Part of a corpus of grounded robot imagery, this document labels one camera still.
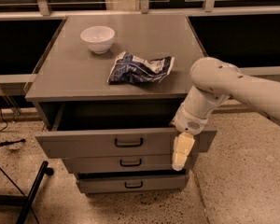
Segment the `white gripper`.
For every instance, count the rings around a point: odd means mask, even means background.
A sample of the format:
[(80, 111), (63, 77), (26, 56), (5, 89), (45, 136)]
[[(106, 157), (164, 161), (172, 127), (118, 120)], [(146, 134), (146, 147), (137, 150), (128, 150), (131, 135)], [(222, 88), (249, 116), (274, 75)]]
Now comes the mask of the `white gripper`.
[(172, 168), (175, 171), (181, 171), (184, 168), (188, 155), (195, 144), (193, 135), (199, 134), (207, 121), (208, 119), (200, 119), (191, 115), (184, 105), (177, 109), (171, 120), (171, 124), (181, 133), (174, 140)]

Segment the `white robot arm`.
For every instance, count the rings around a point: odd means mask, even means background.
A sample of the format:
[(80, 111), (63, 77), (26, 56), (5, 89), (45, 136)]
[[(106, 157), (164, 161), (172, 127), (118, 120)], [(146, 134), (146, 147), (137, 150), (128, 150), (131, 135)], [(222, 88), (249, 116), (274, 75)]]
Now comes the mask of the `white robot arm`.
[(280, 82), (245, 75), (237, 66), (211, 57), (193, 64), (190, 79), (189, 93), (171, 121), (179, 131), (172, 155), (174, 170), (184, 168), (194, 136), (202, 132), (212, 112), (230, 98), (280, 126)]

